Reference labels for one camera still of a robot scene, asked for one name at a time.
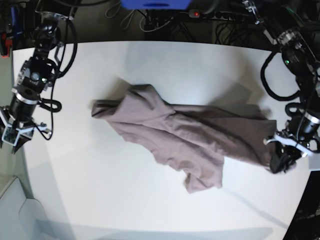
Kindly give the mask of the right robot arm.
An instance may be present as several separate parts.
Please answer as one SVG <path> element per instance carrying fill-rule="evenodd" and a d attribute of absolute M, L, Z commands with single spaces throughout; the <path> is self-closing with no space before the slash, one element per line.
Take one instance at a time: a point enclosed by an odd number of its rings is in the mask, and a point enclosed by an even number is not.
<path fill-rule="evenodd" d="M 72 20 L 81 5 L 80 0 L 31 0 L 26 3 L 23 35 L 32 41 L 34 52 L 21 67 L 12 90 L 11 103 L 3 109 L 14 124 L 34 126 L 32 115 L 37 106 L 52 114 L 62 109 L 60 102 L 42 98 L 41 93 L 53 87 L 74 62 L 78 40 Z M 59 28 L 62 21 L 65 22 L 65 31 L 71 31 L 74 39 L 71 59 L 64 70 L 61 70 L 62 57 L 56 55 L 55 59 L 49 58 L 51 50 L 58 53 L 67 43 L 66 39 L 62 39 L 67 34 L 62 34 Z"/>

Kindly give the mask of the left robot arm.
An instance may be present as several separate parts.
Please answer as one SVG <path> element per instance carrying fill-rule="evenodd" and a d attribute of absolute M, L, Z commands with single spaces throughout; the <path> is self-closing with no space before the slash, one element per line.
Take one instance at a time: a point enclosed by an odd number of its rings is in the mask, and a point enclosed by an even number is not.
<path fill-rule="evenodd" d="M 275 144 L 270 171 L 286 172 L 301 157 L 320 153 L 320 54 L 311 38 L 318 26 L 304 22 L 287 0 L 244 0 L 242 4 L 255 23 L 263 27 L 270 43 L 278 48 L 282 62 L 298 85 L 298 91 L 289 96 L 280 96 L 271 90 L 265 72 L 276 55 L 273 51 L 261 67 L 260 78 L 270 97 L 287 102 L 285 112 L 290 119 L 283 130 L 267 137 L 265 144 Z"/>

